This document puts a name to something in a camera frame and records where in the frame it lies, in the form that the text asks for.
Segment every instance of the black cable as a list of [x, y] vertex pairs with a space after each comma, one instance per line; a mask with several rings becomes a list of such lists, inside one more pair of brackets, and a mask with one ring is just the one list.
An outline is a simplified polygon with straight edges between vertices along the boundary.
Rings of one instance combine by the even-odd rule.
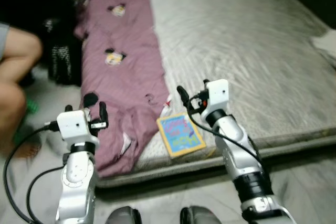
[[194, 100], [194, 99], [196, 99], [196, 98], [198, 98], [198, 95], [194, 95], [193, 97], [191, 97], [191, 98], [189, 99], [189, 101], [188, 101], [188, 104], [187, 104], [187, 113], [188, 113], [188, 116], [189, 116], [190, 120], [191, 120], [197, 127], [200, 127], [201, 129], [203, 129], [203, 130], [205, 130], [205, 131], [207, 131], [207, 132], [210, 132], [210, 133], [214, 134], [215, 136], [219, 136], [219, 137], [221, 137], [221, 138], [224, 138], [224, 139], [228, 140], [229, 142], [231, 142], [231, 143], [237, 145], [239, 148], [243, 149], [245, 152], [247, 152], [248, 154], [250, 154], [256, 161], [259, 162], [259, 164], [261, 165], [262, 169], [264, 170], [264, 172], [265, 172], [265, 174], [266, 174], [266, 178], [267, 178], [267, 179], [269, 180], [269, 182], [270, 182], [269, 174], [268, 174], [267, 170], [265, 169], [265, 166], [264, 166], [263, 162], [261, 161], [261, 159], [260, 159], [257, 155], [255, 155], [253, 152], [251, 152], [251, 151], [250, 151], [249, 149], [247, 149], [246, 147], [244, 147], [244, 146], [242, 146], [241, 144], [239, 144], [237, 141], [235, 141], [235, 140], [233, 140], [233, 139], [231, 139], [231, 138], [229, 138], [229, 137], [227, 137], [227, 136], [224, 136], [224, 135], [220, 134], [219, 132], [213, 131], [213, 130], [210, 129], [210, 128], [204, 127], [203, 125], [197, 123], [197, 122], [193, 119], [193, 116], [192, 116], [191, 113], [190, 113], [190, 110], [191, 110], [190, 107], [191, 107], [191, 101]]
[[45, 131], [48, 130], [48, 126], [44, 126], [42, 128], [39, 128], [35, 131], [33, 131], [31, 134], [29, 134], [28, 136], [26, 136], [10, 153], [10, 155], [8, 156], [8, 158], [6, 159], [5, 165], [4, 165], [4, 171], [3, 171], [3, 181], [4, 181], [4, 187], [5, 187], [5, 192], [7, 195], [7, 198], [9, 200], [9, 203], [11, 204], [12, 208], [14, 209], [14, 211], [20, 216], [20, 218], [22, 218], [25, 222], [29, 223], [29, 224], [35, 224], [33, 220], [31, 220], [28, 216], [26, 216], [20, 209], [19, 207], [16, 205], [12, 195], [11, 195], [11, 191], [9, 189], [8, 186], [8, 180], [7, 180], [7, 170], [8, 170], [8, 166], [9, 163], [11, 161], [11, 159], [13, 158], [15, 152], [21, 147], [21, 145], [23, 143], [25, 143], [29, 138], [31, 138], [32, 136], [34, 136], [35, 134], [41, 132], [41, 131]]
[[33, 221], [36, 223], [36, 224], [43, 224], [37, 217], [36, 215], [33, 213], [33, 210], [31, 209], [31, 206], [30, 206], [30, 194], [31, 194], [31, 190], [35, 184], [35, 182], [41, 178], [43, 175], [45, 174], [48, 174], [48, 173], [51, 173], [51, 172], [54, 172], [54, 171], [57, 171], [57, 170], [61, 170], [63, 169], [64, 166], [60, 166], [60, 167], [56, 167], [56, 168], [53, 168], [53, 169], [49, 169], [49, 170], [46, 170], [42, 173], [40, 173], [39, 175], [37, 175], [33, 181], [30, 183], [29, 187], [28, 187], [28, 191], [27, 191], [27, 196], [26, 196], [26, 206], [27, 206], [27, 210], [28, 210], [28, 213], [29, 215], [31, 216], [31, 218], [33, 219]]

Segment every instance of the yellow book border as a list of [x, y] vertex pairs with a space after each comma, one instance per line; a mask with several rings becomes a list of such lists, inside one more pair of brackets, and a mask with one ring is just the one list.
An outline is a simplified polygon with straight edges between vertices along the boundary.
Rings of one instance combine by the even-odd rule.
[[192, 147], [192, 148], [189, 148], [187, 150], [181, 150], [181, 151], [178, 151], [178, 152], [172, 152], [172, 149], [171, 149], [171, 146], [167, 140], [167, 137], [164, 133], [164, 130], [163, 130], [163, 126], [162, 126], [162, 123], [161, 121], [163, 120], [166, 120], [166, 119], [169, 119], [169, 118], [175, 118], [177, 116], [181, 116], [181, 115], [188, 115], [186, 112], [183, 112], [183, 113], [179, 113], [179, 114], [176, 114], [176, 115], [170, 115], [170, 116], [165, 116], [163, 118], [158, 118], [156, 120], [156, 123], [158, 124], [158, 127], [159, 127], [159, 131], [161, 133], [161, 136], [162, 136], [162, 139], [164, 141], [164, 145], [166, 146], [166, 149], [167, 151], [169, 152], [169, 155], [171, 157], [178, 157], [178, 156], [182, 156], [184, 154], [187, 154], [187, 153], [191, 153], [191, 152], [194, 152], [194, 151], [197, 151], [197, 150], [200, 150], [200, 149], [203, 149], [206, 147], [206, 144], [205, 142], [203, 141], [203, 138], [201, 137], [196, 125], [189, 119], [190, 123], [191, 123], [191, 126], [192, 128], [194, 129], [194, 132], [196, 134], [196, 136], [198, 137], [198, 139], [200, 140], [201, 144], [198, 145], [198, 146], [195, 146], [195, 147]]

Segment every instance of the colorful book cover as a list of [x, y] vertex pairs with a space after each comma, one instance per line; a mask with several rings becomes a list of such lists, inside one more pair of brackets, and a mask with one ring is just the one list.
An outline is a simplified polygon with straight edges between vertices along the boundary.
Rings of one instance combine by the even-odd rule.
[[186, 113], [159, 118], [156, 122], [171, 157], [205, 148], [196, 125]]

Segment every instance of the cartoon print on shirt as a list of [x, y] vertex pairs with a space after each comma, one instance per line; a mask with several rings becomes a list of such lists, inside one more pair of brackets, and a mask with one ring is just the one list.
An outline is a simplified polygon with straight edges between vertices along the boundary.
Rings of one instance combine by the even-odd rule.
[[105, 50], [106, 60], [105, 63], [108, 65], [118, 65], [126, 57], [123, 53], [116, 52], [113, 48], [108, 48]]
[[109, 6], [107, 8], [114, 16], [122, 17], [125, 14], [125, 6], [126, 4], [119, 4], [117, 6]]

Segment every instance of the black wheel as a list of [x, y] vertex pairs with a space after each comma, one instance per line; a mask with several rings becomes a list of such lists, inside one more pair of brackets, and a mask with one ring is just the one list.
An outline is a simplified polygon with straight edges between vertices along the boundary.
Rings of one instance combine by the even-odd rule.
[[142, 224], [140, 212], [137, 209], [133, 209], [133, 214], [134, 214], [134, 223]]
[[180, 224], [190, 224], [191, 216], [187, 207], [183, 208], [180, 212]]

